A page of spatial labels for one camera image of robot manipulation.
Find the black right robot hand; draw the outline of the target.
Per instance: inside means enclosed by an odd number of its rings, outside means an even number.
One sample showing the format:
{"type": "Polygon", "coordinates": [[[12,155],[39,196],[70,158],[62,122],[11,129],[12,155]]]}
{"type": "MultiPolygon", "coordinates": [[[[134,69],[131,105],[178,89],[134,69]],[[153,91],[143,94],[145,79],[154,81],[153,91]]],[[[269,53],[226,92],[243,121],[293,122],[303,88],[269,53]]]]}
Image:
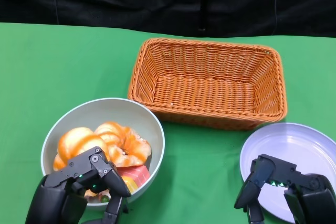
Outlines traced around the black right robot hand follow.
{"type": "Polygon", "coordinates": [[[264,223],[258,197],[264,184],[284,187],[283,195],[295,223],[335,223],[335,192],[327,177],[302,174],[296,165],[266,154],[251,163],[234,208],[247,214],[249,223],[264,223]]]}

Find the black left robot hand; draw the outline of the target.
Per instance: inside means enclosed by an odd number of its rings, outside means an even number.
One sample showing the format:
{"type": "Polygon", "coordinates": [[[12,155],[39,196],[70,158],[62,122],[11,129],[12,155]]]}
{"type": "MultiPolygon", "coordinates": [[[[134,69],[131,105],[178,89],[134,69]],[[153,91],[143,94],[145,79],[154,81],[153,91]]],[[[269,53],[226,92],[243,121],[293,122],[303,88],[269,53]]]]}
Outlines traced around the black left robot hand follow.
{"type": "Polygon", "coordinates": [[[102,218],[91,223],[117,223],[127,213],[131,196],[115,164],[95,146],[69,160],[68,165],[42,178],[36,188],[26,223],[79,223],[87,206],[85,192],[108,190],[111,198],[102,218]]]}

